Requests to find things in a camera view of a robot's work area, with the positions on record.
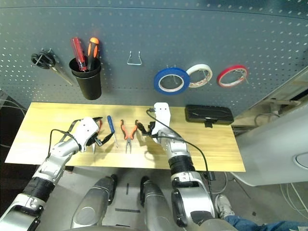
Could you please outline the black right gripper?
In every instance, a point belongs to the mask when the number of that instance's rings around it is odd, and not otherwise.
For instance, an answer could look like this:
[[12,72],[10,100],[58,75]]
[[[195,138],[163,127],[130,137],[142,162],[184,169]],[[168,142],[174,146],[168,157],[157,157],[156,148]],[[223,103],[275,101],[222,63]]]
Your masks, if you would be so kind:
[[157,138],[158,137],[157,132],[153,133],[153,130],[155,128],[155,122],[154,121],[150,122],[147,130],[146,130],[145,126],[140,122],[137,123],[137,128],[138,128],[138,130],[141,131],[142,136],[150,136],[151,138]]

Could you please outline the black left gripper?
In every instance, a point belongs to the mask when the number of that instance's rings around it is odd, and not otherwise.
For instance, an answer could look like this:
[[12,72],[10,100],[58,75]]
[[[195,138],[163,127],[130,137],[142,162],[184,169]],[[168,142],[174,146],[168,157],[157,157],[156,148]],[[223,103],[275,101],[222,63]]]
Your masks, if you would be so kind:
[[[93,117],[92,118],[96,123],[102,121],[102,117]],[[86,146],[94,146],[98,145],[99,147],[103,146],[105,143],[107,143],[113,136],[113,133],[110,133],[106,137],[104,137],[103,140],[100,140],[98,138],[98,132],[95,132],[87,141]]]

